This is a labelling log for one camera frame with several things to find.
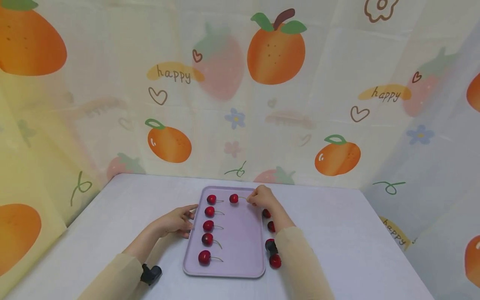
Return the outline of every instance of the pink flower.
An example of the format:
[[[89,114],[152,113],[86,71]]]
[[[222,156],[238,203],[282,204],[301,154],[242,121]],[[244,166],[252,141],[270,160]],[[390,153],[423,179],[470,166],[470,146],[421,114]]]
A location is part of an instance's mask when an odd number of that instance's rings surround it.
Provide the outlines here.
[[[237,153],[240,152],[240,145],[239,142],[234,141],[233,143],[226,142],[225,143],[225,149],[223,149],[223,152],[226,154],[232,154],[233,158],[237,157]]]

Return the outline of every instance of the white table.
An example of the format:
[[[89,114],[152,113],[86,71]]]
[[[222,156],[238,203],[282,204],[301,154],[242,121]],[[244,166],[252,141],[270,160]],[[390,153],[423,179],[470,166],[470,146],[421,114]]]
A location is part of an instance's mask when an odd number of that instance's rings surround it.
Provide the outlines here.
[[[81,213],[6,300],[74,300],[110,260],[151,221],[199,201],[208,185],[256,183],[151,175],[116,176]],[[305,236],[338,300],[433,300],[414,269],[358,190],[268,185]],[[163,276],[136,299],[289,299],[282,268],[257,280],[189,277],[187,240],[160,240],[148,260]]]

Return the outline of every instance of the hand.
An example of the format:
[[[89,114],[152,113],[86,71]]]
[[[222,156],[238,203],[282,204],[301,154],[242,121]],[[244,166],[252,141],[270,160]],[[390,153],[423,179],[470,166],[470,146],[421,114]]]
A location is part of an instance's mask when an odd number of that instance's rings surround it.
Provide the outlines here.
[[[279,205],[278,200],[273,195],[272,190],[266,186],[259,185],[251,194],[247,197],[247,202],[254,205],[264,207],[271,210],[274,206]]]
[[[190,220],[195,218],[195,213],[191,210],[198,207],[198,204],[178,207],[166,215],[161,216],[153,221],[150,225],[159,233],[159,237],[163,238],[171,232],[177,232],[182,237],[188,239],[190,229],[193,225]]]

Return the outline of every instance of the flower print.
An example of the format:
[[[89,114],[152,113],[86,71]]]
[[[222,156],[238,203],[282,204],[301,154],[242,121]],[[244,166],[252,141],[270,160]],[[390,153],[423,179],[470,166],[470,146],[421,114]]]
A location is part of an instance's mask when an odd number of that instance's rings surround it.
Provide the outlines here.
[[[237,128],[237,125],[240,127],[245,127],[245,114],[242,112],[237,112],[236,109],[232,108],[229,115],[225,115],[225,120],[232,122],[232,129]]]
[[[430,139],[434,136],[434,133],[432,130],[427,130],[425,125],[419,125],[416,131],[407,131],[407,135],[412,138],[410,140],[410,145],[413,145],[416,142],[427,145],[430,144]]]
[[[363,12],[370,23],[376,23],[380,19],[386,21],[393,15],[393,8],[399,0],[366,0]]]
[[[225,149],[223,149],[223,152],[225,152],[226,154],[232,154],[233,158],[236,158],[237,153],[240,151],[240,144],[237,141],[234,141],[233,143],[226,142]]]

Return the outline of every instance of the lavender plastic tray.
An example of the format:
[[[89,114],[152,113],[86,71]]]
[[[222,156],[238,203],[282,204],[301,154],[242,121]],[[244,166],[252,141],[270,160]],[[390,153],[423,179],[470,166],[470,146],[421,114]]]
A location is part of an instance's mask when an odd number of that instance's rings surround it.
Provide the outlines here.
[[[253,189],[218,186],[207,186],[203,189],[183,259],[183,271],[186,274],[237,278],[259,278],[264,274],[262,211],[242,198],[237,204],[229,201],[230,195],[234,193],[247,198],[252,191]],[[217,203],[213,207],[225,215],[215,213],[212,218],[205,215],[205,209],[210,206],[207,202],[209,195],[216,196]],[[205,233],[203,224],[206,220],[212,220],[215,225],[224,228],[215,227],[211,232],[223,249],[215,242],[212,246],[202,244],[202,235]],[[200,265],[198,254],[203,250],[209,250],[212,256],[221,258],[223,262],[212,259],[210,265]]]

